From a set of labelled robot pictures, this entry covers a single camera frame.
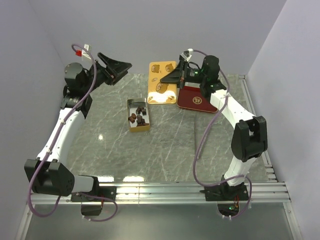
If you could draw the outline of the silver tin lid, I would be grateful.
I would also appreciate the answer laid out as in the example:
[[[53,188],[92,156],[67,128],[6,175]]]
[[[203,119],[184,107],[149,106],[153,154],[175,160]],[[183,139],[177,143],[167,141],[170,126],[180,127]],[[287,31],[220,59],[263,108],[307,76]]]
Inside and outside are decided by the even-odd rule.
[[[177,66],[176,61],[157,61],[149,64],[147,102],[149,104],[175,104],[177,87],[174,84],[161,83],[160,80]]]

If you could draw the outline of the dark chocolate piece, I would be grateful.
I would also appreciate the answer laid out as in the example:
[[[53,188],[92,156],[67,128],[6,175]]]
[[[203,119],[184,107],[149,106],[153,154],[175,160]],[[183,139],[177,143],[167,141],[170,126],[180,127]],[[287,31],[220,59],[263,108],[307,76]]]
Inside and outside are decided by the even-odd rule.
[[[137,109],[136,109],[136,113],[139,115],[142,112],[143,109],[144,109],[144,107],[138,106]]]
[[[147,115],[147,109],[146,109],[146,108],[143,108],[143,109],[141,110],[141,113],[142,113],[143,116],[146,116],[146,115]]]

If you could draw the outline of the silver metal tweezers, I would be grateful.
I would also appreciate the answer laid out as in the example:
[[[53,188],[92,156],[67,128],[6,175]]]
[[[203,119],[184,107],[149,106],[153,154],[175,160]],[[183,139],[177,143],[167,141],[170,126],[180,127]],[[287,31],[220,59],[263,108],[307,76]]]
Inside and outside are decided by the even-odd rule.
[[[199,146],[199,122],[198,122],[198,116],[195,115],[194,117],[194,156],[197,155],[197,150]]]

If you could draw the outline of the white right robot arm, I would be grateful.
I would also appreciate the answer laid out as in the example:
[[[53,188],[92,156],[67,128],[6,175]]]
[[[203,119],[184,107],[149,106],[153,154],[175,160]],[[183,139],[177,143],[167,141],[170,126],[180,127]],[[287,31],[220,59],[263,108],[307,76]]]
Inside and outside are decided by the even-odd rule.
[[[221,196],[226,200],[231,200],[237,195],[237,187],[244,183],[252,164],[268,149],[267,121],[263,116],[255,116],[235,100],[230,93],[229,82],[220,81],[221,74],[219,59],[206,54],[198,74],[185,74],[181,83],[198,83],[201,95],[218,110],[206,127],[196,150],[192,166],[194,175],[197,173],[197,161],[209,130],[216,119],[223,115],[232,126],[231,151],[233,157],[219,183]]]

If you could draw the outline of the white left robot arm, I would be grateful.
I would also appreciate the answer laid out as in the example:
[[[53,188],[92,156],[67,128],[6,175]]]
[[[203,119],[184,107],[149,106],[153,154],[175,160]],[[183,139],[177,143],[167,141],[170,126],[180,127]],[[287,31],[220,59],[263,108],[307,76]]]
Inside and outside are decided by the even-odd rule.
[[[24,171],[29,180],[28,194],[67,197],[83,194],[89,201],[101,195],[96,176],[74,175],[67,167],[67,157],[80,126],[86,120],[93,99],[92,91],[100,85],[113,86],[128,74],[132,64],[97,54],[90,69],[73,62],[64,68],[65,86],[57,123],[44,148],[35,159],[27,159]]]

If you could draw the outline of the red rectangular tray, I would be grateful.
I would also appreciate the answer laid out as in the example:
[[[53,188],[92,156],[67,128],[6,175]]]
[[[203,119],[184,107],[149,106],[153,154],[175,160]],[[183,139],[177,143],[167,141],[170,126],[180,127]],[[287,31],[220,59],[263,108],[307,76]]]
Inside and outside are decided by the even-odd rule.
[[[212,106],[201,94],[198,87],[185,86],[179,90],[177,106],[181,109],[198,112],[216,113],[218,109]]]

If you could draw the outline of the gold metal tin box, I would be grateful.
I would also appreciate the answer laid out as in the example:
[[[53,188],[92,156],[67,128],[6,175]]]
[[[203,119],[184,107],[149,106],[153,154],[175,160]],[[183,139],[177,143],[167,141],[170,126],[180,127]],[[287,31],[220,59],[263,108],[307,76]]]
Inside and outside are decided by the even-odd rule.
[[[127,105],[127,122],[128,122],[128,128],[131,133],[137,133],[137,132],[145,132],[149,131],[151,128],[150,123],[150,111],[148,108],[148,102],[146,98],[132,98],[128,99],[126,101]],[[142,113],[137,114],[136,109],[138,106],[144,107],[147,111],[147,115],[142,115]],[[129,121],[129,118],[131,117],[131,114],[136,114],[136,118],[134,123],[131,123]],[[145,119],[145,121],[148,123],[146,126],[137,126],[137,119]]]

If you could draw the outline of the electronics board with led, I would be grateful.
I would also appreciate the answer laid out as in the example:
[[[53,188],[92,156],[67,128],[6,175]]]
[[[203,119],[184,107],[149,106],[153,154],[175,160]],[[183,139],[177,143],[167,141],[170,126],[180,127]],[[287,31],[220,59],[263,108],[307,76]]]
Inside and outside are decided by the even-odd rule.
[[[218,203],[217,208],[222,216],[235,217],[240,212],[239,198],[236,196],[232,203]]]

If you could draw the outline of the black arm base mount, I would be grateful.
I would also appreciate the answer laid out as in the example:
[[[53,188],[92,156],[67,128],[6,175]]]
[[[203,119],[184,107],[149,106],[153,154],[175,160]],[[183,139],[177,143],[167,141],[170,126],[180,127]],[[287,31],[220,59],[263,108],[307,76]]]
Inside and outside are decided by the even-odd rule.
[[[204,189],[199,192],[204,194],[207,202],[247,201],[249,199],[249,192],[244,183],[237,186],[229,186],[227,183],[222,183],[217,186],[204,187]]]

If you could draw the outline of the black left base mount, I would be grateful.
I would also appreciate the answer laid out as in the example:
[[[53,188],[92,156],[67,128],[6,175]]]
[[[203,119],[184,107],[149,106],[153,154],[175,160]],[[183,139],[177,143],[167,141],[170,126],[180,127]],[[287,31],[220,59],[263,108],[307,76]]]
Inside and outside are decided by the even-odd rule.
[[[72,202],[99,202],[104,201],[104,198],[111,200],[116,199],[117,187],[116,186],[102,186],[98,191],[86,192],[85,194],[90,196],[84,196],[83,194],[73,193],[70,200]]]

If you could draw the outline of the aluminium rail frame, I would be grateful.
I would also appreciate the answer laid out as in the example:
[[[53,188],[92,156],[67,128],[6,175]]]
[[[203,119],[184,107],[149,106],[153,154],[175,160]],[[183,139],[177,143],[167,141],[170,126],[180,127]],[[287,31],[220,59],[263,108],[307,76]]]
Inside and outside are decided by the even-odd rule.
[[[147,96],[146,74],[129,74],[115,86],[92,94],[87,120],[70,146],[66,166],[76,175],[97,176],[103,187],[116,186],[116,204],[102,208],[102,222],[81,216],[84,202],[62,197],[53,215],[26,209],[18,240],[300,240],[287,186],[279,182],[267,154],[252,166],[252,200],[243,213],[223,217],[206,201],[192,175],[194,119],[198,140],[208,113],[175,105],[151,105],[149,131],[132,133],[127,100]]]

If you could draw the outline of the black box under rail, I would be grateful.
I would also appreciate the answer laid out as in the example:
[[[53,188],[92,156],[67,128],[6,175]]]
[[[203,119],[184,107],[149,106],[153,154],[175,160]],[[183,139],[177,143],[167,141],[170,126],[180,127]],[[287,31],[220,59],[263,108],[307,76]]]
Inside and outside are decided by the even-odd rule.
[[[96,217],[102,212],[103,205],[100,204],[82,204],[80,212],[85,217]]]

